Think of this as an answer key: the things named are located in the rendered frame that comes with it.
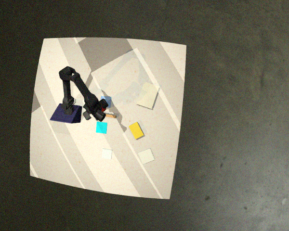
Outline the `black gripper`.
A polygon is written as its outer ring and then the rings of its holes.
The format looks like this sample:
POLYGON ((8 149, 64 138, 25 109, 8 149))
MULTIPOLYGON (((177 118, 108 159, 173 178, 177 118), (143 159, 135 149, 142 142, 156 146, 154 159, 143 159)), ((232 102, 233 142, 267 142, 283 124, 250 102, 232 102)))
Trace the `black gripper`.
MULTIPOLYGON (((101 100, 99 101, 99 103, 101 104, 101 107, 99 108, 99 109, 101 109, 101 110, 102 110, 102 108, 108 107, 108 104, 107 104, 107 102, 105 101, 105 99, 101 99, 101 100)), ((89 119, 92 118, 92 117, 90 117, 90 114, 89 114, 87 111, 83 112, 83 116, 85 117, 86 120, 89 120, 89 119)))

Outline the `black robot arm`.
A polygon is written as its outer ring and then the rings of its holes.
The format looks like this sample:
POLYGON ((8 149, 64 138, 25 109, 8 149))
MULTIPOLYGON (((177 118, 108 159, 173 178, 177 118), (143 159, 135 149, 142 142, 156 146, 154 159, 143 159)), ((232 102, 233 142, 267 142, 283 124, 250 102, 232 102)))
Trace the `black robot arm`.
POLYGON ((70 81, 74 82, 77 86, 78 90, 81 92, 84 97, 84 106, 83 108, 89 113, 93 114, 96 121, 102 122, 106 116, 106 114, 99 109, 101 107, 98 98, 92 94, 83 80, 80 77, 80 74, 75 71, 72 67, 65 67, 61 71, 59 71, 59 77, 63 81, 63 90, 64 90, 64 98, 61 105, 61 108, 64 109, 64 114, 72 115, 75 109, 73 109, 74 98, 71 96, 70 89, 70 81), (72 75, 72 73, 74 75, 72 75))

